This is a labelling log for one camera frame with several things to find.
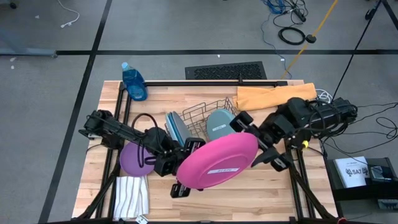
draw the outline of blue water bottle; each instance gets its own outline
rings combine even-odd
[[[144,101],[148,97],[147,85],[142,75],[129,66],[127,62],[122,63],[123,83],[130,97],[135,101]]]

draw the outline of wire dish rack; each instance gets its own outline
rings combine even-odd
[[[226,109],[233,115],[236,115],[237,112],[231,100],[227,97],[223,100],[218,100],[212,103],[203,102],[187,108],[182,111],[180,117],[187,125],[187,128],[193,137],[202,138],[205,141],[209,141],[206,123],[209,115],[217,109]]]

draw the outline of wooden tabletop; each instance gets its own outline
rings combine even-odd
[[[288,80],[288,84],[301,85],[303,81]],[[118,88],[119,81],[104,82],[98,109],[114,113]],[[128,123],[131,124],[139,113],[149,113],[164,127],[167,112],[181,113],[184,109],[202,102],[211,103],[226,97],[232,98],[236,95],[236,89],[236,86],[149,86],[146,101],[132,102]],[[126,94],[123,96],[120,121],[123,120],[125,104]],[[260,125],[275,109],[248,112],[254,118],[254,123]],[[152,121],[145,117],[140,118],[135,126],[141,131],[151,127]],[[89,147],[99,143],[99,139],[90,141]],[[310,146],[320,151],[318,140],[311,140]],[[284,152],[283,141],[276,148],[279,152]],[[105,147],[98,146],[87,153],[73,217],[79,216],[98,193],[106,152]],[[337,215],[322,156],[309,150],[304,150],[303,156],[310,188],[326,209],[332,215]],[[170,197],[171,186],[176,183],[172,175],[160,177],[153,172],[148,175],[148,181],[150,207],[146,217],[151,221],[287,221],[289,217],[296,216],[289,170],[277,172],[270,164],[247,168],[233,179],[202,192],[192,190],[187,198]],[[301,191],[300,195],[304,214],[307,215],[307,206]],[[109,198],[110,190],[105,196],[104,216],[108,212]]]

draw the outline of orange towel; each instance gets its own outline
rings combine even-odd
[[[276,88],[238,86],[238,92],[233,97],[233,102],[239,111],[258,110],[284,104],[292,97],[312,100],[317,97],[317,91],[315,91],[313,83]]]

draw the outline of white towel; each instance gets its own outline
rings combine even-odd
[[[147,177],[117,177],[113,218],[127,220],[148,213]]]

